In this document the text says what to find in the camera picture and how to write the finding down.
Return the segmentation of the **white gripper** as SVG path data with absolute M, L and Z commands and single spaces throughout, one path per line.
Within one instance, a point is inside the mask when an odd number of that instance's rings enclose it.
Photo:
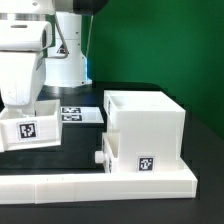
M 34 116 L 35 102 L 45 80 L 42 52 L 0 52 L 0 94 L 9 111 Z

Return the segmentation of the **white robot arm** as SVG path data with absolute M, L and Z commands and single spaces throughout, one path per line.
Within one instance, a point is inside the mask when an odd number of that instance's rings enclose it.
M 61 33 L 56 12 L 95 15 L 109 0 L 0 0 L 0 96 L 5 108 L 23 116 L 46 80 L 45 59 Z

